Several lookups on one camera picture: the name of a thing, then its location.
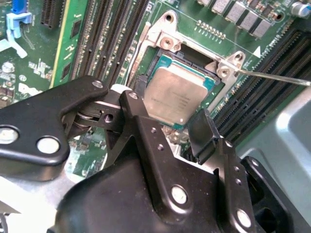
pci express slot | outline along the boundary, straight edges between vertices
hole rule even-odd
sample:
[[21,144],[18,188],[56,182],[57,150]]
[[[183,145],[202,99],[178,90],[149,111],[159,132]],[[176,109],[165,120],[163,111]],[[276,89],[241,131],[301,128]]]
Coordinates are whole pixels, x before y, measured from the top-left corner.
[[[299,47],[291,53],[291,58],[280,62],[278,61],[276,64],[276,68],[271,72],[271,74],[283,74],[284,71],[288,68],[290,63],[295,60],[302,51],[304,51],[308,47],[308,41],[298,41]],[[273,90],[274,93],[278,93],[281,88],[283,87],[282,82],[275,82],[273,80],[267,80],[267,79],[261,79],[260,84],[257,85],[256,90],[260,90],[262,95],[264,96],[263,101],[264,103],[268,101],[269,97],[271,96],[271,91]],[[260,96],[257,94],[258,92],[254,92],[248,99],[247,102],[244,103],[243,111],[237,111],[235,114],[230,117],[230,121],[227,121],[225,124],[223,124],[220,129],[227,128],[228,131],[232,131],[232,128],[234,127],[237,122],[241,122],[242,117],[245,115],[245,112],[248,111],[248,109],[252,110],[252,107],[255,106],[256,109],[259,109],[260,106],[258,105],[258,100],[260,99]]]
[[115,49],[118,37],[124,26],[124,21],[129,14],[131,0],[123,0],[118,2],[116,13],[113,15],[112,26],[110,36],[104,43],[104,48],[100,54],[98,65],[96,67],[94,75],[100,79],[104,78],[104,75],[108,68],[108,62]]
[[142,17],[145,14],[145,10],[148,6],[148,3],[149,3],[148,0],[139,1],[139,4],[135,5],[133,13],[131,14],[131,17],[128,20],[127,23],[128,30],[126,31],[126,34],[124,35],[123,40],[119,45],[119,50],[116,55],[115,62],[110,68],[110,75],[107,82],[109,84],[109,87],[116,82],[119,76],[120,70],[126,59],[127,53],[132,45],[133,39],[138,30]]
[[98,36],[101,29],[105,27],[105,25],[101,25],[100,23],[108,17],[107,10],[109,6],[109,0],[101,0],[97,11],[95,13],[95,17],[93,20],[93,24],[89,25],[91,27],[91,31],[88,35],[88,42],[85,47],[85,53],[83,56],[82,63],[80,64],[80,72],[79,76],[86,75],[89,72],[89,61],[92,60],[92,55],[94,54],[94,45],[97,45],[98,41],[95,40],[96,36]]
[[89,31],[89,26],[90,23],[92,21],[92,15],[94,12],[94,8],[95,8],[95,0],[89,0],[87,5],[86,5],[86,11],[85,11],[85,17],[82,23],[82,29],[81,29],[81,34],[79,36],[79,40],[77,43],[77,50],[73,59],[73,69],[71,71],[69,80],[73,80],[77,77],[78,74],[80,74],[80,60],[83,57],[83,51],[84,51],[84,42],[85,39],[88,35],[88,31]]
[[64,6],[65,0],[44,0],[40,23],[49,29],[59,27]]
[[[288,46],[294,43],[301,36],[300,32],[295,32],[288,38],[283,46],[275,53],[274,56],[267,62],[266,65],[261,66],[259,69],[262,73],[268,73],[271,67],[280,59],[280,57],[287,52]],[[266,79],[258,79],[248,77],[242,87],[238,90],[233,98],[230,99],[229,103],[218,113],[215,118],[215,124],[220,130],[223,125],[231,119],[235,112],[240,110],[240,107],[244,105],[245,100],[252,94],[257,92],[257,86],[263,83]]]

black metal bracket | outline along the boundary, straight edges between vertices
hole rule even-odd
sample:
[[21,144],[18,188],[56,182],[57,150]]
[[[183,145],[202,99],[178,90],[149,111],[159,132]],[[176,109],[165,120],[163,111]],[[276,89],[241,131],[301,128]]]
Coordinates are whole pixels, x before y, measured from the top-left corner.
[[62,117],[107,93],[85,76],[1,109],[0,173],[39,181],[57,177],[69,156]]
[[[179,169],[180,161],[174,158],[160,124],[149,118],[142,99],[136,93],[124,91],[120,96],[120,105],[125,118],[124,130],[109,148],[105,167],[137,148],[155,211],[164,222],[182,221],[192,212],[193,200],[188,183]],[[172,189],[175,187],[185,192],[185,203],[173,197]]]
[[221,138],[206,109],[200,110],[188,131],[193,156],[219,177],[217,212],[223,230],[256,232],[245,169],[233,145]]

screw hole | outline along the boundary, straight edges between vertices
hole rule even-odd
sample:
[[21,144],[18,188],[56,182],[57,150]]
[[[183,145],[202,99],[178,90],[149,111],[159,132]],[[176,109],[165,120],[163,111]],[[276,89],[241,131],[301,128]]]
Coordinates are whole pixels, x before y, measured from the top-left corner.
[[277,21],[280,21],[281,19],[283,19],[283,15],[282,14],[278,14],[276,16]]
[[241,180],[239,180],[239,179],[235,179],[235,183],[237,183],[239,186],[242,185],[242,182],[241,182]]
[[234,57],[234,59],[236,60],[236,61],[241,61],[242,60],[242,58],[243,58],[243,56],[242,56],[242,54],[240,54],[240,53],[238,53],[235,57]]
[[165,17],[165,19],[166,19],[167,21],[169,21],[170,23],[173,22],[173,17],[172,17],[171,15],[167,15],[167,16]]
[[112,122],[112,121],[113,121],[113,115],[111,115],[111,114],[106,114],[106,115],[104,116],[104,121],[105,121],[106,123]]
[[163,151],[164,150],[164,146],[162,144],[159,144],[157,146],[157,149],[160,150],[160,151]]

black dimm slot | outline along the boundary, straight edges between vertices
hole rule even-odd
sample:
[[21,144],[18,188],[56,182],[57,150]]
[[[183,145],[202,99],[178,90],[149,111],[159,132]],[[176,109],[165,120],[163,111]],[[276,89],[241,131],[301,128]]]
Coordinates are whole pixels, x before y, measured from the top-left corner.
[[87,5],[86,5],[85,19],[82,22],[82,27],[81,27],[82,29],[81,29],[81,33],[80,33],[79,40],[77,43],[77,50],[76,50],[76,53],[75,53],[75,56],[73,59],[73,69],[71,70],[69,81],[74,80],[77,76],[79,61],[80,61],[80,55],[81,55],[82,50],[83,50],[84,34],[88,31],[88,27],[89,27],[88,22],[91,20],[91,15],[92,15],[91,14],[92,13],[91,12],[91,10],[92,10],[91,6],[93,4],[95,4],[95,0],[89,0],[87,2]]
[[129,5],[130,0],[123,0],[118,2],[117,10],[116,13],[112,16],[112,27],[111,27],[111,32],[113,32],[106,42],[104,43],[103,50],[101,52],[101,56],[98,62],[98,65],[96,67],[94,76],[99,77],[99,79],[104,78],[106,66],[108,65],[109,62],[109,57],[113,52],[113,47],[112,44],[118,39],[119,33],[120,33],[120,28],[123,25],[120,25],[120,22],[123,22],[124,18],[126,17],[126,14],[128,12],[124,12],[124,8],[128,10],[128,5]]
[[101,1],[101,3],[102,3],[101,7],[104,7],[104,11],[102,11],[100,23],[99,23],[98,29],[96,31],[96,34],[95,34],[95,39],[93,39],[94,42],[92,43],[92,47],[90,49],[91,53],[90,53],[89,59],[88,59],[87,64],[86,64],[86,74],[88,74],[88,75],[90,75],[90,72],[92,69],[92,64],[93,64],[95,57],[96,57],[96,52],[97,52],[96,48],[100,44],[100,42],[101,42],[100,38],[103,34],[103,31],[105,30],[105,28],[107,26],[107,22],[109,19],[109,15],[110,15],[110,11],[112,8],[113,1],[114,0],[108,0],[108,1],[106,1],[105,5],[104,5],[104,1]]
[[130,49],[133,39],[135,37],[135,34],[138,30],[138,27],[140,25],[140,22],[142,20],[142,17],[145,14],[145,10],[148,6],[149,1],[148,0],[141,0],[139,1],[140,4],[135,5],[134,13],[131,15],[131,18],[129,19],[127,26],[130,29],[126,35],[123,37],[122,43],[119,46],[118,54],[116,56],[116,63],[114,71],[112,72],[112,75],[110,76],[109,80],[109,87],[111,87],[117,80],[119,73],[121,71],[122,65],[126,59],[128,50]]
[[[288,46],[293,44],[301,36],[300,32],[295,32],[290,38],[284,43],[284,45],[277,51],[272,59],[268,61],[266,65],[262,68],[259,68],[259,72],[267,73],[271,67],[280,59],[280,57],[287,51]],[[238,93],[232,98],[231,102],[236,102],[235,104],[226,104],[224,108],[218,113],[215,118],[215,124],[218,129],[230,119],[230,117],[235,114],[239,107],[244,104],[244,100],[252,93],[257,91],[255,88],[259,83],[264,82],[265,79],[249,77],[246,82],[240,87]]]
[[[297,75],[301,79],[309,78],[309,80],[310,80],[311,79],[311,77],[310,77],[311,69],[309,67],[311,66],[311,48],[299,61],[296,62],[296,64],[299,64],[300,68],[292,67],[291,70],[287,73],[287,75],[288,76],[296,76]],[[306,67],[306,69],[307,69],[306,72],[305,71],[300,72],[300,69],[302,67]],[[243,131],[243,129],[241,130],[241,132],[244,135],[247,135],[248,133],[253,131],[256,128],[257,123],[260,124],[267,115],[269,115],[272,111],[274,111],[274,109],[276,107],[278,107],[284,101],[284,99],[286,99],[297,88],[296,85],[292,85],[292,84],[288,84],[288,83],[284,83],[284,85],[286,86],[286,88],[281,93],[282,96],[279,97],[278,95],[276,95],[274,100],[273,100],[275,102],[269,103],[266,105],[266,106],[268,106],[268,108],[261,114],[259,119],[247,124],[244,127],[245,131]],[[236,140],[237,138],[240,137],[240,135],[234,134],[234,132],[232,132],[229,135],[229,137],[233,137],[233,140]]]
[[95,34],[98,31],[99,26],[99,21],[101,18],[105,17],[106,15],[103,15],[104,10],[106,9],[106,4],[107,4],[107,0],[101,0],[100,4],[97,8],[96,14],[95,14],[95,18],[92,24],[92,29],[91,32],[89,34],[89,39],[85,48],[85,53],[83,56],[83,61],[80,64],[80,73],[79,75],[86,75],[88,74],[87,72],[87,63],[88,61],[91,59],[91,53],[92,53],[92,46],[94,43],[94,38],[95,38]]
[[[304,76],[299,75],[299,72],[301,71],[298,68],[292,67],[289,71],[285,71],[288,67],[290,68],[290,64],[300,64],[300,68],[305,66],[308,62],[310,62],[311,56],[310,50],[307,54],[302,56],[301,58],[298,57],[299,54],[307,50],[308,45],[310,47],[310,44],[308,44],[309,40],[301,41],[298,46],[298,48],[295,48],[293,52],[286,55],[285,63],[280,64],[277,66],[273,73],[277,73],[280,75],[286,75],[290,77],[298,76],[300,78],[304,78]],[[240,138],[243,135],[246,135],[247,133],[254,130],[257,126],[257,124],[260,124],[264,118],[269,115],[271,112],[277,108],[279,104],[281,104],[296,88],[296,85],[288,84],[285,82],[277,82],[273,81],[274,86],[270,88],[270,90],[266,91],[262,94],[264,96],[263,98],[259,98],[259,101],[256,105],[255,109],[252,109],[252,113],[248,112],[245,113],[241,120],[236,122],[236,124],[244,125],[242,129],[236,128],[236,126],[231,125],[231,128],[226,128],[225,136],[229,140],[237,140],[237,138]]]
[[[282,74],[289,66],[291,62],[293,62],[298,55],[306,49],[308,46],[308,40],[304,40],[302,42],[298,41],[299,47],[291,52],[290,59],[286,60],[285,62],[277,61],[277,67],[271,72],[271,74]],[[282,88],[282,82],[276,82],[274,80],[265,80],[264,83],[261,85],[261,87],[258,87],[257,89],[260,89],[260,92],[263,94],[260,94],[261,96],[264,96],[261,103],[265,103],[268,101],[269,95],[271,95],[270,91],[273,88],[273,93],[277,93]],[[247,109],[251,109],[251,107],[254,105],[256,108],[260,108],[258,106],[258,100],[260,99],[260,96],[258,96],[257,92],[255,92],[250,98],[247,99],[247,102],[244,103],[243,110],[245,111],[238,111],[236,112],[231,118],[230,121],[227,121],[226,124],[224,124],[221,128],[225,127],[229,129],[229,131],[232,130],[232,127],[234,127],[235,124],[241,123],[242,116],[247,115]]]
[[[264,119],[265,117],[272,113],[294,90],[296,89],[295,86],[290,86],[287,92],[283,92],[281,95],[277,96],[277,99],[271,104],[266,105],[267,109],[263,111],[263,113],[257,117],[253,118],[252,122],[249,125],[246,125],[243,130],[244,135],[250,134]],[[240,143],[242,141],[241,138],[242,134],[236,134],[234,137],[231,136],[232,140],[236,141],[236,143]]]

metal pin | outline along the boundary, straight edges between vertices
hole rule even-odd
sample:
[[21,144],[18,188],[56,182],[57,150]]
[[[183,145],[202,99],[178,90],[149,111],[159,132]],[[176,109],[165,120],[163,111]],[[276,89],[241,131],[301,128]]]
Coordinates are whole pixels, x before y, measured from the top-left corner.
[[259,72],[252,72],[248,70],[243,70],[239,69],[237,70],[238,73],[240,74],[246,74],[246,75],[251,75],[251,76],[256,76],[256,77],[261,77],[261,78],[266,78],[266,79],[273,79],[277,81],[283,81],[287,83],[293,83],[296,85],[302,85],[302,86],[311,86],[311,82],[303,79],[294,79],[290,77],[285,77],[285,76],[279,76],[279,75],[274,75],[274,74],[264,74],[264,73],[259,73]]

